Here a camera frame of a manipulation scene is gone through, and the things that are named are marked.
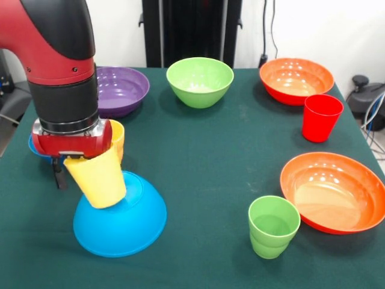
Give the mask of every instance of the green tablecloth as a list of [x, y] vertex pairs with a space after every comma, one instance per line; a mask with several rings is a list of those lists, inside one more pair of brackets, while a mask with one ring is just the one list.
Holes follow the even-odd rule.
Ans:
[[[27, 146], [36, 118], [29, 107], [0, 159], [0, 288], [384, 288], [385, 226], [355, 235], [318, 232], [304, 223], [279, 258], [254, 254], [247, 209], [281, 195], [280, 171], [292, 157], [331, 151], [353, 157], [384, 179], [348, 107], [329, 139], [301, 136], [302, 108], [282, 105], [257, 70], [235, 70], [212, 108], [184, 106], [165, 70], [140, 69], [151, 89], [122, 119], [122, 167], [162, 194], [168, 220], [148, 249], [107, 259], [86, 252], [72, 232], [81, 192], [55, 188], [50, 165]], [[335, 87], [332, 95], [340, 97]]]

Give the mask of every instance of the red cup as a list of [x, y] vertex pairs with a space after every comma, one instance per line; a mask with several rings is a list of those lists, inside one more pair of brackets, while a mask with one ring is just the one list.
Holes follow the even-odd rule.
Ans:
[[342, 112], [342, 102], [333, 96], [309, 96], [303, 113], [303, 137], [314, 143], [326, 141]]

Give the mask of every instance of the green bowl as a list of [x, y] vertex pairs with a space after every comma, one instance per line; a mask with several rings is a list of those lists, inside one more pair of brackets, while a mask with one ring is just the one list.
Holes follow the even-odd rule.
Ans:
[[233, 70], [228, 65], [206, 57], [179, 60], [167, 69], [167, 80], [176, 96], [193, 108], [207, 108], [217, 103], [233, 79]]

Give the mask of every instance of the blue object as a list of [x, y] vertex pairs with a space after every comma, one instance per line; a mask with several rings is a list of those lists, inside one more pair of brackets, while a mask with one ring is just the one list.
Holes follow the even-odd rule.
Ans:
[[166, 224], [167, 209], [158, 191], [134, 173], [123, 171], [123, 177], [127, 193], [119, 203], [95, 209], [82, 196], [76, 209], [75, 237], [95, 255], [117, 258], [142, 251], [155, 242]]
[[[28, 139], [28, 146], [29, 146], [29, 149], [31, 150], [31, 152], [33, 152], [35, 155], [41, 157], [42, 159], [44, 159], [47, 163], [51, 164], [52, 163], [52, 158], [48, 155], [42, 155], [40, 153], [37, 152], [35, 146], [34, 146], [34, 142], [32, 141], [32, 134], [29, 135], [29, 139]], [[64, 162], [64, 157], [61, 157], [60, 158], [60, 164], [63, 165], [63, 162]]]
[[[380, 101], [381, 101], [381, 99], [379, 99], [378, 101], [376, 101], [376, 103], [374, 104], [373, 109], [372, 109], [372, 114], [371, 114], [370, 116], [372, 116], [372, 115], [374, 114], [374, 112], [375, 112], [376, 109], [377, 109], [378, 103], [379, 103]], [[373, 121], [374, 121], [374, 119], [373, 119], [373, 120], [370, 122], [370, 124], [369, 124], [369, 133], [370, 133], [370, 131], [372, 130]]]

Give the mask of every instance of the yellow object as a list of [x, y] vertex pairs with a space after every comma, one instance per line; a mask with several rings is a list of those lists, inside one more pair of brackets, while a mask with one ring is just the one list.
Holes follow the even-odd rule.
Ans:
[[123, 147], [125, 144], [125, 127], [116, 120], [110, 119], [112, 127], [112, 142], [111, 145], [115, 146], [116, 153], [119, 157], [120, 162], [123, 159]]
[[94, 208], [110, 207], [126, 196], [115, 147], [90, 160], [67, 158], [64, 165]]

